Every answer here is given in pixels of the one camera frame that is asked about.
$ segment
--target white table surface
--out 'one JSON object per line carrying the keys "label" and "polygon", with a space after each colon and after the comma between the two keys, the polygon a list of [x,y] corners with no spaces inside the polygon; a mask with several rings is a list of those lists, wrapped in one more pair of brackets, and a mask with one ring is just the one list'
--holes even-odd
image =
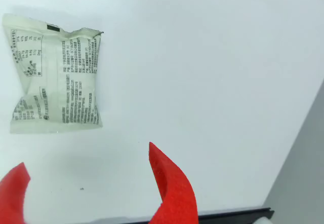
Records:
{"label": "white table surface", "polygon": [[0,0],[0,15],[105,32],[104,127],[48,135],[9,134],[22,90],[0,33],[0,178],[25,162],[26,220],[149,218],[149,141],[185,172],[200,214],[261,206],[324,78],[323,2]]}

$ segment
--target plastic packet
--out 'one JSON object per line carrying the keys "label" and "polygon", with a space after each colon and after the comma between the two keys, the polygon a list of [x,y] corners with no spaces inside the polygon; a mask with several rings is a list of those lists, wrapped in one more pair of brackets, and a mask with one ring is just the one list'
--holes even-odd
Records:
{"label": "plastic packet", "polygon": [[101,33],[12,14],[3,16],[25,95],[14,109],[12,133],[64,132],[102,127],[95,95]]}

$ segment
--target gray wall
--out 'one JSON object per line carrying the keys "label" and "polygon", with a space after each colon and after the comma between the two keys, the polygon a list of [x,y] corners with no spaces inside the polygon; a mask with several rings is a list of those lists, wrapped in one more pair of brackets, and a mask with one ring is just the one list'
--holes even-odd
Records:
{"label": "gray wall", "polygon": [[265,205],[275,224],[324,223],[324,85]]}

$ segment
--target red foam pad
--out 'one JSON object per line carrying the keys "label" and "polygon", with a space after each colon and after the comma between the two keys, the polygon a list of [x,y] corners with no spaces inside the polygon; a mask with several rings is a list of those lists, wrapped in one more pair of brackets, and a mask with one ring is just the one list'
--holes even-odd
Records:
{"label": "red foam pad", "polygon": [[25,224],[23,204],[30,181],[25,164],[14,167],[0,181],[0,223]]}
{"label": "red foam pad", "polygon": [[150,224],[198,224],[196,198],[186,175],[151,142],[149,160],[163,201]]}

